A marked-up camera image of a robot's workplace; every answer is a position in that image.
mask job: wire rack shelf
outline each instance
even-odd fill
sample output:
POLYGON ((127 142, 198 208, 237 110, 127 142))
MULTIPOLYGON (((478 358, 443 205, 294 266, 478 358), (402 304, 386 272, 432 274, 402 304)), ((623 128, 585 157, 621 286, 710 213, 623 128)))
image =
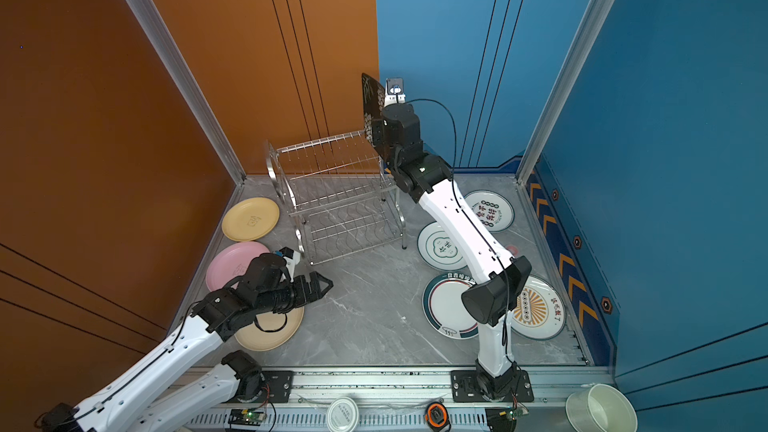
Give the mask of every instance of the wire rack shelf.
POLYGON ((275 149, 267 170, 311 264, 402 240, 399 189, 364 131, 275 149))

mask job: yellow plate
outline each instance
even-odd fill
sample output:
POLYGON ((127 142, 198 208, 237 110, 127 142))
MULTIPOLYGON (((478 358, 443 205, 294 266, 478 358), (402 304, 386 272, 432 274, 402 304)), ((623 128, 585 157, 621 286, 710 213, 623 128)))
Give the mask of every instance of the yellow plate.
POLYGON ((248 198, 226 213, 221 231, 236 242, 256 240, 269 234, 279 217, 280 207, 274 200, 266 197, 248 198))
MULTIPOLYGON (((259 318, 259 325, 265 331, 277 329, 285 321, 284 315, 273 314, 272 312, 259 314, 257 317, 259 318)), ((282 331, 262 332, 255 325, 251 324, 235 332, 235 339, 248 350, 256 352, 272 350, 283 345, 288 339, 293 337, 293 334, 296 333, 299 325, 301 325, 302 318, 304 318, 304 307, 294 308, 291 312, 288 312, 288 323, 282 331)))

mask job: pink round object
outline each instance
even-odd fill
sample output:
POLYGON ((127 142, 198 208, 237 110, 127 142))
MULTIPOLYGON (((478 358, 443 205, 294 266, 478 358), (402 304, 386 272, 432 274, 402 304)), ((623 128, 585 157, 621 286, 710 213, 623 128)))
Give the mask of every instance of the pink round object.
POLYGON ((208 290, 215 291, 248 270, 250 261, 270 250, 258 242, 238 242, 219 252, 205 273, 208 290))
POLYGON ((514 245, 507 245, 507 250, 509 250, 515 258, 520 255, 520 251, 514 245))

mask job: sunburst pattern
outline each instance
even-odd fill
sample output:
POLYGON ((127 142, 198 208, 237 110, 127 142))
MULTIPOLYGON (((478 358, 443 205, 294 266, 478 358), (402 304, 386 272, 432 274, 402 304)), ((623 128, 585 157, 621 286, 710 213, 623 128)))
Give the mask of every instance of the sunburst pattern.
POLYGON ((524 288, 518 297, 517 307, 512 311, 514 320, 527 327, 538 327, 547 320, 549 310, 540 293, 524 288))

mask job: metal post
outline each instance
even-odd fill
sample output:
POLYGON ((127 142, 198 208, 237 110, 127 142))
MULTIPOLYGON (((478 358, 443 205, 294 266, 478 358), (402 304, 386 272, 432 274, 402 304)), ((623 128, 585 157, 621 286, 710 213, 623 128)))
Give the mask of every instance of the metal post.
POLYGON ((592 44, 600 34, 600 29, 608 16, 614 0, 590 0, 584 16, 581 17, 581 23, 576 30, 571 48, 565 56, 565 61, 560 69, 558 78, 552 86, 547 103, 544 104, 544 110, 538 118, 536 128, 533 130, 528 147, 525 148, 525 154, 518 168, 517 180, 520 184, 525 184, 533 171, 533 166, 538 160, 539 155, 547 143, 549 134, 552 133, 554 124, 560 117, 565 101, 571 93, 571 89, 581 72, 581 67, 587 60, 592 44))
POLYGON ((242 184, 246 177, 245 170, 235 155, 232 145, 227 140, 224 130, 221 129, 216 120, 214 111, 211 110, 187 62, 181 55, 181 51, 174 42, 174 38, 163 22, 158 8, 154 6, 152 0, 125 1, 136 15, 141 28, 144 29, 144 33, 147 34, 152 46, 160 56, 160 60, 163 61, 168 73, 176 82, 176 87, 187 101, 187 105, 197 118, 200 127, 205 131, 205 135, 210 140, 211 145, 214 146, 216 154, 218 154, 232 180, 236 184, 242 184))

